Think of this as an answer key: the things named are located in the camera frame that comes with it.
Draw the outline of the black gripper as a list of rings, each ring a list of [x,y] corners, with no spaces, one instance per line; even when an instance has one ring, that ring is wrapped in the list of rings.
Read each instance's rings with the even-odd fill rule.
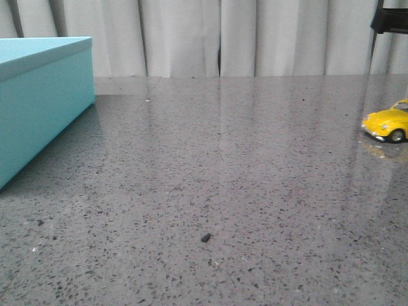
[[[407,8],[378,7],[375,11],[370,27],[379,34],[407,34]]]

